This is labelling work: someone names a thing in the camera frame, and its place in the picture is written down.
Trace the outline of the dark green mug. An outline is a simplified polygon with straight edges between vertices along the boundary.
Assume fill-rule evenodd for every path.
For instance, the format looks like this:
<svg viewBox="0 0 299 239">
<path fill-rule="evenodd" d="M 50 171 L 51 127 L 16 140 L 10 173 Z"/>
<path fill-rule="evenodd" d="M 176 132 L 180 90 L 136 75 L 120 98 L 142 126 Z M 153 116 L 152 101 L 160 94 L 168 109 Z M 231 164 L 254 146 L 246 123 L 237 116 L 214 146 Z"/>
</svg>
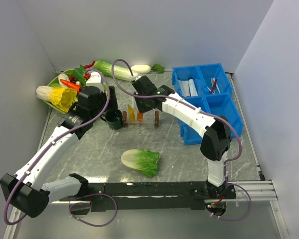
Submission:
<svg viewBox="0 0 299 239">
<path fill-rule="evenodd" d="M 120 110 L 107 111 L 100 119 L 105 121 L 110 129 L 118 130 L 123 127 L 123 114 Z"/>
</svg>

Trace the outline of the clear acrylic holder brown ends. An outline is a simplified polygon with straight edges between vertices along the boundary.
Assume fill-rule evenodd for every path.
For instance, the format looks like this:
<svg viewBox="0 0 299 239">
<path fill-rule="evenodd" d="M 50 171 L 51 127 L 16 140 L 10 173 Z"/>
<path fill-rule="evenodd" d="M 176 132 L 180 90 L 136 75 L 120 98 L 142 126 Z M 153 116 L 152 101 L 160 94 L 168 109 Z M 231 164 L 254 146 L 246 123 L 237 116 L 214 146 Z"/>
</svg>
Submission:
<svg viewBox="0 0 299 239">
<path fill-rule="evenodd" d="M 130 111 L 122 112 L 122 122 L 123 127 L 128 127 L 131 125 L 149 127 L 149 128 L 158 128 L 159 127 L 159 112 L 154 111 L 153 115 L 144 115 L 144 113 L 136 111 L 134 115 Z"/>
</svg>

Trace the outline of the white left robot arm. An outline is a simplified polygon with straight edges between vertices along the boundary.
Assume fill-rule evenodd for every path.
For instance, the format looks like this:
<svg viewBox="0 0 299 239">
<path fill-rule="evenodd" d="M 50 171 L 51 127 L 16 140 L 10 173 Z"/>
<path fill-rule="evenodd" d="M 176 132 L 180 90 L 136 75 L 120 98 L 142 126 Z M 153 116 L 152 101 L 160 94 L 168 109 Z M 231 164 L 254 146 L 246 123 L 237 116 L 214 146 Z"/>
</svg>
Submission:
<svg viewBox="0 0 299 239">
<path fill-rule="evenodd" d="M 5 174 L 1 178 L 0 186 L 7 205 L 35 218 L 53 201 L 70 196 L 83 200 L 88 196 L 88 180 L 76 173 L 49 184 L 44 182 L 68 149 L 103 114 L 109 104 L 107 92 L 104 87 L 80 88 L 78 101 L 62 116 L 49 140 L 36 155 L 14 175 Z"/>
</svg>

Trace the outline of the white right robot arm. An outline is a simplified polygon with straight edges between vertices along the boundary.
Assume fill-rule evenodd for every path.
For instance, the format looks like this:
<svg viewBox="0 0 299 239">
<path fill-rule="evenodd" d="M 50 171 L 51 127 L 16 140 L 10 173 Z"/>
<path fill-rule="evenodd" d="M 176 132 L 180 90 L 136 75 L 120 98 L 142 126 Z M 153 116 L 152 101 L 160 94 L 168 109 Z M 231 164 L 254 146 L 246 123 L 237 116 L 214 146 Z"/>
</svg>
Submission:
<svg viewBox="0 0 299 239">
<path fill-rule="evenodd" d="M 202 137 L 200 151 L 208 163 L 204 194 L 206 198 L 221 197 L 225 193 L 228 179 L 225 160 L 232 141 L 227 119 L 208 116 L 201 108 L 187 102 L 170 87 L 162 85 L 157 88 L 145 75 L 133 77 L 132 85 L 136 94 L 141 96 L 136 97 L 141 111 L 159 109 L 184 122 Z"/>
</svg>

